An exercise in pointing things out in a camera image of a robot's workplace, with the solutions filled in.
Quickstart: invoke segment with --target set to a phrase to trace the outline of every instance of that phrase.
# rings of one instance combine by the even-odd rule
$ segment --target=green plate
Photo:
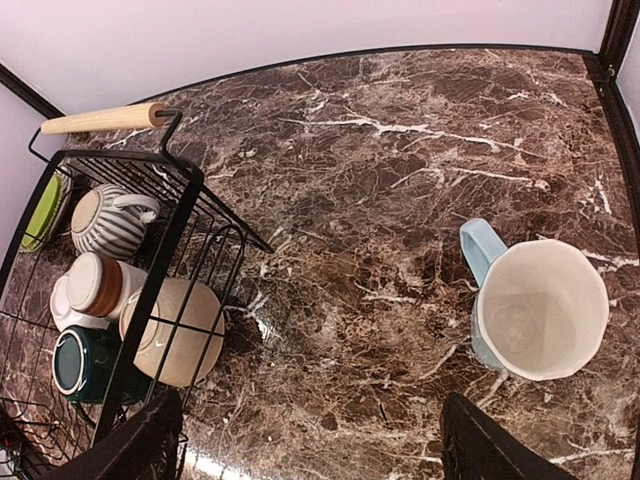
[[[60,206],[60,197],[62,194],[62,183],[58,175],[54,175],[49,180],[47,188],[45,188],[38,206],[27,227],[28,235],[22,237],[20,245],[25,251],[36,249],[41,241],[45,239],[47,230],[51,226],[51,222],[56,215],[56,211]]]

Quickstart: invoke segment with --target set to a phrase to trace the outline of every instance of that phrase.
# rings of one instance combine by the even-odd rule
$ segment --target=striped mug
[[[73,211],[71,237],[80,253],[127,260],[138,250],[147,224],[159,212],[155,198],[131,195],[118,185],[100,185],[82,197]]]

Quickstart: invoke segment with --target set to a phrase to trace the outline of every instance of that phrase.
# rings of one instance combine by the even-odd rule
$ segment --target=light blue mug handle
[[[491,263],[507,251],[495,230],[482,218],[473,218],[460,227],[460,246],[478,287],[482,286]]]

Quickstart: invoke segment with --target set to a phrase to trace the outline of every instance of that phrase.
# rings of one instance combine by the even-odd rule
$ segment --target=white wall
[[[640,137],[640,34],[638,29],[636,23],[617,81],[636,127],[636,134]]]
[[[27,151],[27,145],[44,118],[0,85],[0,261],[27,206],[44,163]],[[41,137],[37,150],[47,155],[55,152],[64,136]]]
[[[3,0],[0,62],[66,113],[276,62],[378,47],[597,51],[611,0]]]

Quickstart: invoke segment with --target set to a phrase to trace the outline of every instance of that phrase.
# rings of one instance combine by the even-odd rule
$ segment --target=dark green mug
[[[53,352],[53,379],[58,390],[73,403],[102,403],[120,351],[120,337],[108,330],[72,326],[65,329]],[[142,400],[151,379],[132,367],[122,394],[122,404]]]

